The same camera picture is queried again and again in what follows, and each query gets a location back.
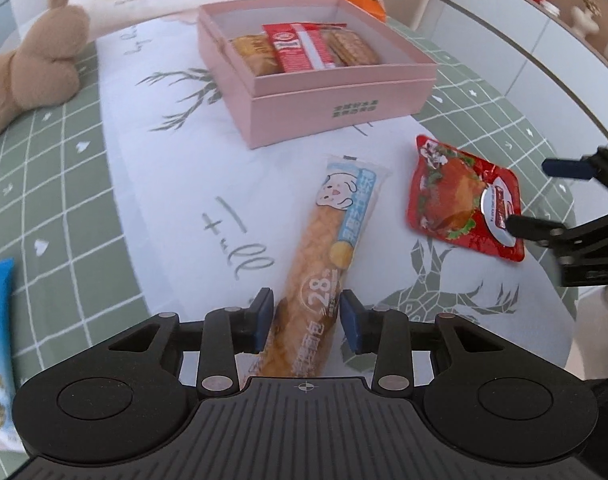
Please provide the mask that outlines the long bread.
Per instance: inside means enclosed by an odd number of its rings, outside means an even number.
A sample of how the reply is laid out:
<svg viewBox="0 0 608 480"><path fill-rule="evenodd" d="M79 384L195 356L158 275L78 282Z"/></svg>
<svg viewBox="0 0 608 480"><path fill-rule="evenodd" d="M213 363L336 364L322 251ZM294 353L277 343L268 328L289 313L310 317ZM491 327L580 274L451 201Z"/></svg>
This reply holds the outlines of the long bread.
<svg viewBox="0 0 608 480"><path fill-rule="evenodd" d="M264 350L246 379L311 378L331 351L339 298L362 233L391 170L350 156L330 156L313 177L310 200Z"/></svg>

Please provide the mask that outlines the red long snack packet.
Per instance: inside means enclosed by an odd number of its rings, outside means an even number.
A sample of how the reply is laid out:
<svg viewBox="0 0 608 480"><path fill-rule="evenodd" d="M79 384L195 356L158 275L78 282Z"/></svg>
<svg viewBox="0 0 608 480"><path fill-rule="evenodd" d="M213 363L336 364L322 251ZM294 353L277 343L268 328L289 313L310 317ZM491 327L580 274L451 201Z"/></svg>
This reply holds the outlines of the red long snack packet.
<svg viewBox="0 0 608 480"><path fill-rule="evenodd" d="M285 73L331 70L342 67L334 62L321 37L326 28L344 28L344 24L274 23L263 26Z"/></svg>

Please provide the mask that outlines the round bread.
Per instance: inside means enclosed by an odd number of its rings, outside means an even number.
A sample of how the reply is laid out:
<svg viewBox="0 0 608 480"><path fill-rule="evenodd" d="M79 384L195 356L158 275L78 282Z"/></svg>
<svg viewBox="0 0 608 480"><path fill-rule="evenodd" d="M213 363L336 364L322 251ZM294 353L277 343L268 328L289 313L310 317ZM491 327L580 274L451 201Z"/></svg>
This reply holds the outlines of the round bread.
<svg viewBox="0 0 608 480"><path fill-rule="evenodd" d="M255 76L282 73L276 51L265 34L240 36L230 43Z"/></svg>

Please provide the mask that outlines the white printed table runner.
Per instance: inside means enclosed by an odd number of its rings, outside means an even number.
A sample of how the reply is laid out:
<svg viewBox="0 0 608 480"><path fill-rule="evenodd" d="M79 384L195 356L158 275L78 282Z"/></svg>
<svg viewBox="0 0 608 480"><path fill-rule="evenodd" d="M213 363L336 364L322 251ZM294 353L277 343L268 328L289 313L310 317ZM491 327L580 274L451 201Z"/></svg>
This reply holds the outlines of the white printed table runner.
<svg viewBox="0 0 608 480"><path fill-rule="evenodd" d="M511 169L527 214L574 217L571 192L539 168L552 147L525 116L447 52L412 42L438 63L419 114L251 150L208 84L193 26L152 21L98 41L106 157L151 312L198 320L263 287L282 295L328 160L348 155L388 173L346 278L364 304L420 322L455 312L566 364L576 296L556 285L542 248L512 263L407 225L419 134Z"/></svg>

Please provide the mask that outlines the white ceramic vase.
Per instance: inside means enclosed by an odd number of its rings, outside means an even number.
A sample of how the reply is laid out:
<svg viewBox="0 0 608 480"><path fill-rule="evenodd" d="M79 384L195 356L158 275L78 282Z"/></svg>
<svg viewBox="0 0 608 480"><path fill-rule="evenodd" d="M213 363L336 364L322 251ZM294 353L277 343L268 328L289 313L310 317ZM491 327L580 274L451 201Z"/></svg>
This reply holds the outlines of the white ceramic vase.
<svg viewBox="0 0 608 480"><path fill-rule="evenodd" d="M598 6L597 0L582 0L584 8L574 6L571 9L572 27L571 32L581 39L587 36L596 35L599 32L599 24L596 18L600 18L601 9Z"/></svg>

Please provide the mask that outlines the pink cardboard gift box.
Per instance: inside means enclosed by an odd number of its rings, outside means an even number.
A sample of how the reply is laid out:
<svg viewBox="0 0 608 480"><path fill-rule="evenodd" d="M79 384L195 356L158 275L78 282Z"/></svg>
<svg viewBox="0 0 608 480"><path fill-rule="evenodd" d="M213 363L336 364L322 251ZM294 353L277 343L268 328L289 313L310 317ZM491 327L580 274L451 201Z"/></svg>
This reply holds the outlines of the pink cardboard gift box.
<svg viewBox="0 0 608 480"><path fill-rule="evenodd" d="M198 14L199 52L249 148L417 113L436 64L346 0L234 0Z"/></svg>

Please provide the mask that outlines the red chicken snack pouch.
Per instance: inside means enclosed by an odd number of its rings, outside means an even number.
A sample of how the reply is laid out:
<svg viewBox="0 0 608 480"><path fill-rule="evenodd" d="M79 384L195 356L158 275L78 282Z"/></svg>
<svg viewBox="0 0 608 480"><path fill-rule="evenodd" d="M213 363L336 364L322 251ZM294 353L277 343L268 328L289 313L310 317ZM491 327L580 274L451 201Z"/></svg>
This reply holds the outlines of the red chicken snack pouch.
<svg viewBox="0 0 608 480"><path fill-rule="evenodd" d="M521 212L517 176L424 134L416 137L416 149L418 162L406 211L411 229L484 255L521 262L524 243L506 227L507 219Z"/></svg>

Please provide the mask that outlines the green grid tablecloth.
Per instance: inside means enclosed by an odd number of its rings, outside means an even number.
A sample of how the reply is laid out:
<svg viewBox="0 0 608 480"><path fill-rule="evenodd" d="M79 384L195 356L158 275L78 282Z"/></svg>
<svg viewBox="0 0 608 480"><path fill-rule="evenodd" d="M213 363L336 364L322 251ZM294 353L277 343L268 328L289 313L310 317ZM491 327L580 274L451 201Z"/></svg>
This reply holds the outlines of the green grid tablecloth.
<svg viewBox="0 0 608 480"><path fill-rule="evenodd" d="M26 114L0 137L0 260L16 263L17 382L154 314L113 192L97 44L80 56L72 101Z"/></svg>

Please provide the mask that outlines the brown plush rabbit toy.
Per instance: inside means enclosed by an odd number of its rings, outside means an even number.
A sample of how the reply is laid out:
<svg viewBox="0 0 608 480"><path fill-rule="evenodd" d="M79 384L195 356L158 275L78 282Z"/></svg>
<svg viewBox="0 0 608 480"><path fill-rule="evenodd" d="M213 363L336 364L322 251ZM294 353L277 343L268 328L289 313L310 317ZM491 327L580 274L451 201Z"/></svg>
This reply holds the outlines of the brown plush rabbit toy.
<svg viewBox="0 0 608 480"><path fill-rule="evenodd" d="M90 19L69 0L48 0L48 9L19 47L0 54L0 134L17 117L61 105L80 90L76 58L89 40Z"/></svg>

